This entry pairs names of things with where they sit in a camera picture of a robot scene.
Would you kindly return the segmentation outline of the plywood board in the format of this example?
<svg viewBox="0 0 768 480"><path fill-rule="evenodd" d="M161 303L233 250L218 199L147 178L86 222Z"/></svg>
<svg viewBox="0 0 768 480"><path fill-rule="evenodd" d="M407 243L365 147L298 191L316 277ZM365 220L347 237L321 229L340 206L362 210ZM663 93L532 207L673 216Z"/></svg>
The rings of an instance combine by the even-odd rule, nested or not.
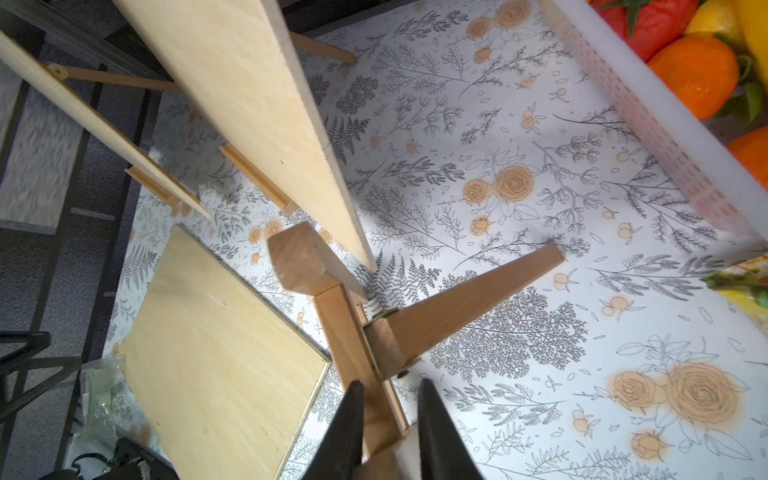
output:
<svg viewBox="0 0 768 480"><path fill-rule="evenodd" d="M211 126L369 270L374 256L275 1L119 1Z"/></svg>
<svg viewBox="0 0 768 480"><path fill-rule="evenodd" d="M183 203L203 217L211 217L194 194L6 34L1 35L1 60L92 136L130 163L131 167L126 170L129 176L165 204L174 207Z"/></svg>
<svg viewBox="0 0 768 480"><path fill-rule="evenodd" d="M182 479L278 478L330 366L180 226L121 351L125 379Z"/></svg>

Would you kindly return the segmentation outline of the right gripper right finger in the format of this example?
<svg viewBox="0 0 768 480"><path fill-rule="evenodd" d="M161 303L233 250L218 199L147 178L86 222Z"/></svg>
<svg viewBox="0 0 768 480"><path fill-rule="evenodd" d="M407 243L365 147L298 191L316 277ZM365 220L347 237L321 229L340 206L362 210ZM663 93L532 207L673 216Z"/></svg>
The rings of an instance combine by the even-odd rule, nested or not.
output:
<svg viewBox="0 0 768 480"><path fill-rule="evenodd" d="M419 386L418 437L423 479L483 479L430 379Z"/></svg>

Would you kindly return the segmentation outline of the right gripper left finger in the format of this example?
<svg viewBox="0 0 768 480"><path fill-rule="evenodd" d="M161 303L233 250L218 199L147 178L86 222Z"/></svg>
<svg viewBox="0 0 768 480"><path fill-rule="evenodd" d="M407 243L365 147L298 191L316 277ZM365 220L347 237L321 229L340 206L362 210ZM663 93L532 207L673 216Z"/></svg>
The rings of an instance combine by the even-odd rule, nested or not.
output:
<svg viewBox="0 0 768 480"><path fill-rule="evenodd" d="M303 479L351 479L362 462L363 429L364 386L355 380L346 389Z"/></svg>

